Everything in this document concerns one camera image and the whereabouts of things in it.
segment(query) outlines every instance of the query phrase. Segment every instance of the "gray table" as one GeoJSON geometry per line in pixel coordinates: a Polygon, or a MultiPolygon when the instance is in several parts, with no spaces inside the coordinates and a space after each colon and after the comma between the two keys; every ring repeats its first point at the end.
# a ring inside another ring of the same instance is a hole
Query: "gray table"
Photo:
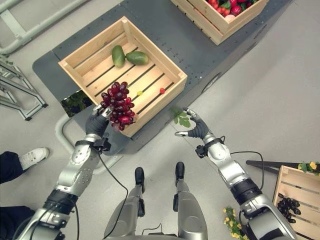
{"type": "MultiPolygon", "coordinates": [[[[33,70],[60,102],[79,90],[58,62],[126,16],[187,75],[184,91],[131,138],[107,128],[110,155],[137,152],[174,117],[174,109],[190,105],[236,61],[250,51],[285,11],[292,0],[269,0],[263,12],[219,46],[216,46],[169,0],[125,0],[33,63],[33,70]]],[[[92,109],[73,119],[84,128],[92,109]]]]}

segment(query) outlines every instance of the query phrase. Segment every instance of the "wooden crate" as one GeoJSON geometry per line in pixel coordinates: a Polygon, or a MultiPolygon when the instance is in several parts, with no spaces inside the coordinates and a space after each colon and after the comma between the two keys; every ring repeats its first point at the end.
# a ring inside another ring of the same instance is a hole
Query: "wooden crate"
{"type": "Polygon", "coordinates": [[[171,102],[185,87],[187,75],[153,44],[132,22],[122,17],[59,62],[63,70],[96,104],[117,81],[127,82],[135,104],[132,110],[137,120],[122,133],[134,135],[143,125],[171,102]],[[121,45],[124,54],[142,51],[149,57],[146,65],[133,65],[125,61],[123,67],[115,67],[111,52],[121,45]],[[160,88],[166,91],[160,94],[160,88]]]}
{"type": "Polygon", "coordinates": [[[205,0],[171,0],[217,45],[259,15],[268,1],[259,0],[236,16],[233,21],[227,22],[205,0]]]}
{"type": "Polygon", "coordinates": [[[287,198],[300,202],[298,209],[301,215],[294,216],[296,223],[290,225],[297,233],[297,238],[320,239],[320,176],[304,173],[302,170],[281,166],[273,196],[273,203],[277,206],[281,193],[287,198]]]}

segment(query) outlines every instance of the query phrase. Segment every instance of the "grapes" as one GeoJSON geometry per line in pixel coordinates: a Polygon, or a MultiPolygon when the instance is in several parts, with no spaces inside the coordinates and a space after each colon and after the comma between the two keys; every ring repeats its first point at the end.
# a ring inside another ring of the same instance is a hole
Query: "grapes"
{"type": "Polygon", "coordinates": [[[131,110],[135,106],[132,99],[127,97],[129,90],[127,89],[128,83],[119,83],[115,81],[111,88],[106,92],[101,93],[102,102],[100,103],[103,108],[108,106],[113,107],[113,112],[110,117],[112,128],[118,132],[123,131],[126,126],[134,122],[133,116],[135,113],[131,110]]]}

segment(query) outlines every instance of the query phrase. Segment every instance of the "black pants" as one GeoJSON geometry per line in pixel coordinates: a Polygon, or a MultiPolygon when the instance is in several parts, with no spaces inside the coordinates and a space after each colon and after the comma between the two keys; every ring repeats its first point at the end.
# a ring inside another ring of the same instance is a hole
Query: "black pants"
{"type": "MultiPolygon", "coordinates": [[[[11,181],[19,177],[22,170],[19,157],[16,153],[5,151],[0,155],[0,183],[11,181]]],[[[0,207],[0,238],[12,239],[18,226],[27,218],[33,216],[35,211],[26,206],[0,207]]]]}

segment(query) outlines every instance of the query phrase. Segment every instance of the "white sneaker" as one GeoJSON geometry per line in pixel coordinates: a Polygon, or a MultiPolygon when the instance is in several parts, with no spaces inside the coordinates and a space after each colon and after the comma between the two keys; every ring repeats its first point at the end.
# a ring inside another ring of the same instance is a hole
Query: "white sneaker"
{"type": "Polygon", "coordinates": [[[39,147],[19,157],[22,170],[30,168],[32,165],[37,164],[49,155],[49,149],[46,147],[39,147]]]}

